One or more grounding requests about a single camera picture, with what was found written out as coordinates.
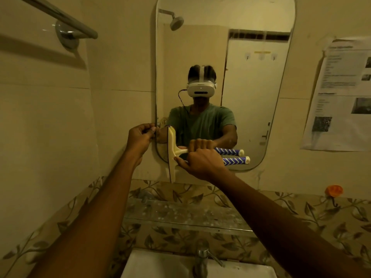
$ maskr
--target white sink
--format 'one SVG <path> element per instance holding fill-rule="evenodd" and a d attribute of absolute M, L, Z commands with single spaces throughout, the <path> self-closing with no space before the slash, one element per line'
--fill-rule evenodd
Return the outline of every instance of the white sink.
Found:
<path fill-rule="evenodd" d="M 193 278 L 194 257 L 133 249 L 121 278 Z M 277 278 L 273 268 L 265 265 L 224 261 L 225 268 L 214 260 L 207 264 L 208 278 Z"/>

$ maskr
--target hair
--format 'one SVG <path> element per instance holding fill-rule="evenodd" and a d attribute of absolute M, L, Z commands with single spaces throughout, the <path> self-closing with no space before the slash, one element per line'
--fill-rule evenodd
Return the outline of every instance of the hair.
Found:
<path fill-rule="evenodd" d="M 191 83 L 192 81 L 197 81 L 200 79 L 200 69 L 201 67 L 199 65 L 193 65 L 188 72 L 188 83 Z M 211 65 L 205 66 L 204 71 L 204 79 L 212 81 L 215 83 L 216 81 L 216 73 L 214 68 Z"/>

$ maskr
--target glass shelf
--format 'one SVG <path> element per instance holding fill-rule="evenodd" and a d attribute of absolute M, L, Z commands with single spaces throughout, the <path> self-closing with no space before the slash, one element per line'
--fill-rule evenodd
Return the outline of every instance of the glass shelf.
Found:
<path fill-rule="evenodd" d="M 128 198 L 124 222 L 229 235 L 253 232 L 231 208 Z"/>

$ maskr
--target squeegee handle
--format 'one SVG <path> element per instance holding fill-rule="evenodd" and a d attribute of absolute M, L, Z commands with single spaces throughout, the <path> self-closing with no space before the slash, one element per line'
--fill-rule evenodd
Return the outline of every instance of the squeegee handle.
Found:
<path fill-rule="evenodd" d="M 232 155 L 232 156 L 244 156 L 245 152 L 242 149 L 223 149 L 223 148 L 215 148 L 216 152 L 220 155 Z"/>
<path fill-rule="evenodd" d="M 223 158 L 225 166 L 238 165 L 238 164 L 248 164 L 250 163 L 249 157 L 239 157 L 239 158 Z"/>

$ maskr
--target vr headset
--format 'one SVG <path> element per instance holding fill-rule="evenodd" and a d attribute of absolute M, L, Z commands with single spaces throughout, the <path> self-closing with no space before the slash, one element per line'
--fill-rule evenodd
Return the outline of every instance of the vr headset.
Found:
<path fill-rule="evenodd" d="M 192 81 L 187 84 L 187 93 L 190 97 L 212 97 L 215 93 L 217 83 L 204 78 L 205 66 L 200 68 L 199 80 Z"/>

